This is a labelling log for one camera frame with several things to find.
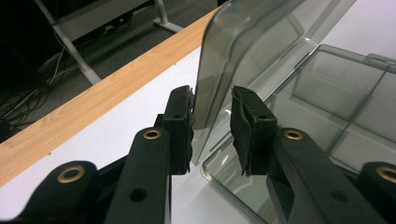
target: screw hole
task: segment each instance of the screw hole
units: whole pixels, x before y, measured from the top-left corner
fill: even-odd
[[[297,131],[288,130],[288,131],[285,131],[284,134],[286,137],[288,137],[289,139],[292,139],[292,140],[303,139],[303,134],[300,132],[297,132]]]
[[[384,179],[396,184],[396,170],[388,166],[376,168],[376,172]]]
[[[62,184],[72,183],[79,180],[84,174],[85,169],[81,165],[71,166],[58,175],[58,182]]]
[[[332,198],[335,199],[336,201],[342,202],[342,203],[346,203],[349,200],[347,195],[343,191],[338,190],[338,189],[330,192],[330,196],[332,196]]]
[[[143,137],[146,139],[156,139],[161,136],[161,132],[158,130],[148,130],[143,134]]]
[[[142,202],[148,197],[149,193],[145,189],[134,189],[129,196],[133,202]]]

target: black plastic part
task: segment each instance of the black plastic part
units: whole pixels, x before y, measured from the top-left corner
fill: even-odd
[[[64,223],[82,221],[99,194],[93,163],[71,161],[55,168],[37,187],[14,223]]]
[[[163,126],[163,114],[158,114],[154,122],[154,127],[162,127],[162,126]]]
[[[292,204],[281,219],[288,223],[386,223],[312,138],[300,130],[280,129],[273,149],[293,191],[293,202],[277,191],[271,197],[276,208]],[[279,180],[279,176],[270,176]]]
[[[266,182],[272,200],[276,201],[274,207],[277,211],[279,223],[287,223],[294,201],[294,192],[289,185],[271,176],[267,176]]]
[[[98,171],[99,183],[102,189],[107,188],[109,185],[116,184],[119,181],[125,161],[126,156],[111,162]]]
[[[388,223],[396,223],[396,166],[368,162],[359,174],[357,186]]]
[[[254,92],[233,87],[231,133],[242,165],[242,174],[266,175],[277,119]]]
[[[169,146],[163,128],[136,134],[105,223],[170,223]]]
[[[190,170],[193,137],[191,125],[194,122],[192,102],[193,94],[189,86],[176,88],[171,91],[163,114],[163,127],[171,136],[172,175],[184,175]]]

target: transparent plastic lid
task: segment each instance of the transparent plastic lid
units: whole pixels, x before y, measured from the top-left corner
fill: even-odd
[[[312,52],[355,0],[240,0],[208,24],[195,89],[192,162],[230,131],[231,88],[264,99]]]
[[[280,128],[308,133],[330,160],[355,174],[366,162],[396,161],[396,60],[321,45],[265,99]],[[226,137],[203,175],[252,223],[278,223],[266,175],[241,175]]]

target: gray floor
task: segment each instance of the gray floor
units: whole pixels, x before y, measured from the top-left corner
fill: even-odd
[[[188,26],[217,7],[216,0],[165,0],[164,4],[169,21],[181,27]],[[92,69],[101,78],[105,78],[173,35],[172,32],[153,24],[152,21],[156,17],[156,7],[145,7],[133,15],[129,27],[124,25],[119,29],[127,27],[125,31],[116,30],[113,35],[97,38],[84,48],[79,49],[79,52]],[[63,69],[58,73],[76,66],[72,58],[66,58],[64,57],[66,62],[63,63],[67,63],[67,66],[63,66]],[[90,86],[90,82],[78,69],[64,73],[62,79],[51,89],[43,106],[32,111],[26,121],[41,119]]]

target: wood grain edge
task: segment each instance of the wood grain edge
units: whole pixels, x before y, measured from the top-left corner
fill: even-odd
[[[215,12],[208,13],[1,144],[0,186],[199,48]]]

